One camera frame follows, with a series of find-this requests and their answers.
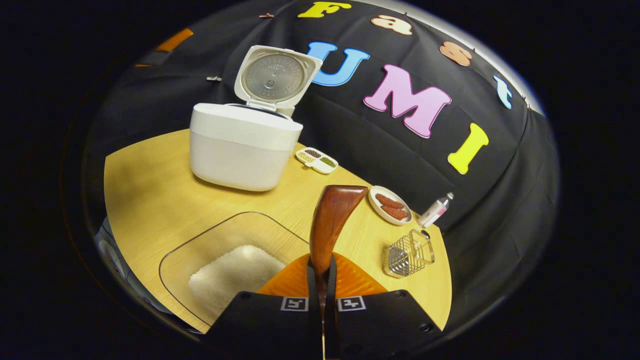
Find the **blue letter u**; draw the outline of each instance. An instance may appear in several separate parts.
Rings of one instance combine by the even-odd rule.
[[[337,49],[338,47],[336,45],[329,44],[328,42],[312,42],[309,44],[309,52],[307,55],[324,61],[330,52],[336,51]],[[340,66],[338,72],[327,75],[320,70],[314,77],[313,82],[324,86],[342,85],[351,79],[360,62],[369,58],[369,54],[356,49],[345,49],[344,53],[347,55],[347,58],[342,63],[342,66]]]

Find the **uncooked rice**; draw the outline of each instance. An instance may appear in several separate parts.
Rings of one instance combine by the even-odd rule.
[[[243,245],[199,269],[189,279],[189,289],[219,316],[238,292],[258,291],[283,268],[283,263],[264,250]]]

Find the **black background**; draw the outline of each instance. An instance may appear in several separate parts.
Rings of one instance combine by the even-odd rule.
[[[103,93],[126,65],[221,5],[24,1],[4,11],[4,208],[17,217],[7,220],[3,242],[3,358],[207,356],[143,326],[101,290],[67,238],[58,176],[75,111],[96,104],[89,90]],[[564,185],[556,237],[538,271],[498,311],[429,358],[630,358],[637,315],[626,279],[635,272],[624,267],[637,236],[625,236],[633,223],[621,214],[634,162],[616,158],[633,154],[623,147],[637,119],[630,89],[637,3],[420,6],[483,41],[537,90],[556,130]],[[568,241],[576,238],[583,246]]]

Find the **plastic bottle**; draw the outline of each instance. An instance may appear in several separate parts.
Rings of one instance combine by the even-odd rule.
[[[453,193],[448,193],[446,197],[441,197],[431,205],[431,207],[418,218],[418,225],[429,227],[449,209],[449,204],[453,200]]]

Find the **white plate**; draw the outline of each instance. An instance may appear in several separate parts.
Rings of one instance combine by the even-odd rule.
[[[379,193],[388,197],[393,201],[401,202],[402,205],[404,206],[402,210],[407,212],[409,216],[407,216],[402,220],[398,220],[396,218],[391,217],[391,215],[387,214],[384,210],[382,210],[382,204],[380,204],[380,201],[376,199],[376,194],[379,194]],[[371,203],[371,206],[373,206],[373,209],[376,210],[378,215],[380,215],[380,217],[390,222],[391,224],[406,225],[406,224],[409,224],[411,220],[413,220],[413,213],[411,212],[411,209],[409,209],[406,203],[402,199],[400,199],[400,196],[396,195],[393,191],[387,188],[383,188],[382,186],[377,186],[377,185],[372,186],[371,189],[369,189],[369,202]]]

